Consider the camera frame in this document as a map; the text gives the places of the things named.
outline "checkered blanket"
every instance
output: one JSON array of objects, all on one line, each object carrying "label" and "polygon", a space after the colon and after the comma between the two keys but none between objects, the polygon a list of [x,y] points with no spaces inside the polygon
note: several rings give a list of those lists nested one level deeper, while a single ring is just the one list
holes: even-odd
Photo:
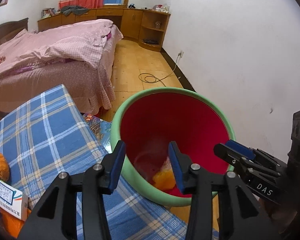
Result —
[{"label": "checkered blanket", "polygon": [[[36,96],[0,121],[0,152],[9,162],[9,183],[30,197],[30,207],[58,173],[84,172],[107,154],[63,85]],[[104,202],[114,240],[184,239],[186,235],[184,222],[140,196],[123,178]],[[78,194],[78,239],[83,239],[81,207]]]}]

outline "trash can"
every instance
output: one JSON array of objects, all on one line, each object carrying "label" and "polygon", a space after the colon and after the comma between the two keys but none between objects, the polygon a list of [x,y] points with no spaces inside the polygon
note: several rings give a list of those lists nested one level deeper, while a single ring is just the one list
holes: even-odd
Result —
[{"label": "trash can", "polygon": [[235,140],[234,131],[216,105],[195,92],[172,87],[148,89],[128,98],[116,112],[110,132],[112,149],[118,140],[126,143],[122,176],[127,182],[149,200],[175,207],[190,205],[191,195],[183,196],[177,187],[158,190],[133,164],[144,158],[147,172],[154,171],[152,166],[168,156],[168,143],[176,141],[194,163],[224,174],[233,167],[216,157],[213,147],[229,139]]}]

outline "wooden window frame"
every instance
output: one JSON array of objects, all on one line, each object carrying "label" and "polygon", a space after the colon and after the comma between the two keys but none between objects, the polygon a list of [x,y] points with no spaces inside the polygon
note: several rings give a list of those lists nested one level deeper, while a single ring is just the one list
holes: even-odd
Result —
[{"label": "wooden window frame", "polygon": [[127,8],[129,0],[123,0],[123,4],[119,5],[104,5],[103,8]]}]

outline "wooden floor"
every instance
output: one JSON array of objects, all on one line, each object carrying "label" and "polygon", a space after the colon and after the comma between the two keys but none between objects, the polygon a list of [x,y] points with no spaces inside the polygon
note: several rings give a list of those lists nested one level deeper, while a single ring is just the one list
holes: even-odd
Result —
[{"label": "wooden floor", "polygon": [[[141,48],[133,41],[122,40],[116,46],[113,73],[111,82],[114,87],[116,100],[112,102],[112,108],[102,111],[101,118],[108,122],[112,121],[119,106],[133,94],[154,87],[162,87],[163,84],[147,84],[139,80],[141,73],[151,73],[158,78],[163,78],[172,72],[168,63],[159,52],[153,52]],[[173,73],[172,76],[163,80],[167,87],[182,88],[178,78]],[[216,218],[218,217],[218,205],[214,204],[213,227],[218,230]],[[190,207],[171,208],[172,213],[188,222]]]}]

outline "pink blanket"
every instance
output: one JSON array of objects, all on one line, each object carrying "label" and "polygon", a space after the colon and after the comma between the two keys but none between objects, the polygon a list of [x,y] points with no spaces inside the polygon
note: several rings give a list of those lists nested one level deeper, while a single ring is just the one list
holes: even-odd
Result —
[{"label": "pink blanket", "polygon": [[100,19],[50,29],[41,33],[21,31],[0,46],[0,78],[25,66],[40,66],[55,59],[85,61],[99,67],[113,22]]}]

